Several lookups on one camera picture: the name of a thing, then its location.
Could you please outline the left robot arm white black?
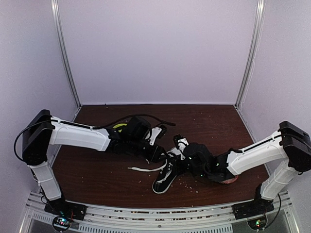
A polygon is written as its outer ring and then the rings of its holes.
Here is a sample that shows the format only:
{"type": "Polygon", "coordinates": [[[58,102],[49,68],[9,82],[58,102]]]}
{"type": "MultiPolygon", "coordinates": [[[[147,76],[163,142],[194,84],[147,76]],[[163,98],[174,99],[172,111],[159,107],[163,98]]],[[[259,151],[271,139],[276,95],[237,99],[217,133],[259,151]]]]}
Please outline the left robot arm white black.
{"type": "Polygon", "coordinates": [[[51,208],[60,216],[70,211],[63,192],[47,159],[50,145],[66,145],[109,153],[142,156],[149,162],[166,159],[165,150],[156,144],[166,132],[164,124],[152,127],[145,115],[129,116],[129,121],[117,126],[89,126],[54,117],[41,110],[21,132],[22,161],[37,178],[51,208]]]}

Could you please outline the black white canvas sneaker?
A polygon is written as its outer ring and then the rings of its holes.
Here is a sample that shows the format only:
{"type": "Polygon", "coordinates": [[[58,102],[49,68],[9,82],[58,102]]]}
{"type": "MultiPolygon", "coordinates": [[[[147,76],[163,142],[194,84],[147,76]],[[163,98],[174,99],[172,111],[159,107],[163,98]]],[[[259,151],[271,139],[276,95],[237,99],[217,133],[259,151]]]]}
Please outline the black white canvas sneaker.
{"type": "Polygon", "coordinates": [[[159,175],[154,180],[152,190],[156,194],[165,193],[171,186],[174,179],[183,174],[186,170],[182,164],[182,153],[176,147],[167,152],[167,159],[164,167],[160,170],[159,175]]]}

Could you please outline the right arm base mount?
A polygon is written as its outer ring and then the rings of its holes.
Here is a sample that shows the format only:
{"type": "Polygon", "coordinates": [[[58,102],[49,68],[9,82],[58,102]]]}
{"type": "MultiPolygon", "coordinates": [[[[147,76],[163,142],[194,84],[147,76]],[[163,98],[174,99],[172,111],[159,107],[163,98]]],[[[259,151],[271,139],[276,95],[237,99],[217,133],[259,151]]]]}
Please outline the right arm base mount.
{"type": "Polygon", "coordinates": [[[246,219],[247,225],[254,231],[264,230],[268,226],[267,213],[274,210],[269,201],[248,201],[232,206],[235,219],[246,219]]]}

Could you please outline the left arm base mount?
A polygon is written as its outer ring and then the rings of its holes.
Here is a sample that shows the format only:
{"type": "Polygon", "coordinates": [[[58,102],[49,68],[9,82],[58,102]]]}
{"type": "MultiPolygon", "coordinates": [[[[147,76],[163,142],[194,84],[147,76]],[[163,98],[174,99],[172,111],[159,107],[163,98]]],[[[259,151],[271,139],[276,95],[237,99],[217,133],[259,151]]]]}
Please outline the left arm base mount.
{"type": "Polygon", "coordinates": [[[84,220],[86,209],[85,205],[67,202],[64,210],[56,211],[46,204],[44,211],[55,215],[52,220],[53,228],[58,232],[64,232],[72,226],[75,220],[84,220]]]}

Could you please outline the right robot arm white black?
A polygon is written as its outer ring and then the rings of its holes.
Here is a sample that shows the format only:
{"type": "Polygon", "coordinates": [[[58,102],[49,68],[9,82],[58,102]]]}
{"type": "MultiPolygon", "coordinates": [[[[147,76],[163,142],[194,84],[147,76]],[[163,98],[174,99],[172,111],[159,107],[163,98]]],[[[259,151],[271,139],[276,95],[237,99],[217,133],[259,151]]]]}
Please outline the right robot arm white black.
{"type": "Polygon", "coordinates": [[[217,183],[230,183],[243,172],[281,159],[273,174],[259,186],[259,193],[249,203],[253,214],[260,214],[296,175],[311,168],[311,137],[288,121],[269,137],[242,149],[212,156],[204,144],[187,144],[184,138],[176,141],[176,147],[167,161],[167,172],[177,176],[184,172],[202,175],[217,183]]]}

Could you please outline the white shoelace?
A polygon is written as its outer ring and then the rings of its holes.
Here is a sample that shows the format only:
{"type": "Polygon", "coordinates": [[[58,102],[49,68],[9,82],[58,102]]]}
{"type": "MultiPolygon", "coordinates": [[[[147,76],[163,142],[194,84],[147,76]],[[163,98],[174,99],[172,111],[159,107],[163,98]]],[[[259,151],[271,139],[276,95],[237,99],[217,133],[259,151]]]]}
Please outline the white shoelace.
{"type": "MultiPolygon", "coordinates": [[[[181,160],[184,161],[185,160],[185,156],[183,155],[183,151],[182,150],[180,150],[180,151],[182,153],[181,160]]],[[[164,164],[165,164],[166,159],[168,157],[167,152],[164,155],[166,156],[166,158],[164,159],[163,164],[161,166],[159,166],[159,167],[156,167],[156,168],[141,168],[141,167],[132,166],[132,167],[128,167],[128,169],[133,170],[133,171],[139,171],[139,172],[156,172],[156,171],[160,172],[160,170],[164,167],[164,164]]]]}

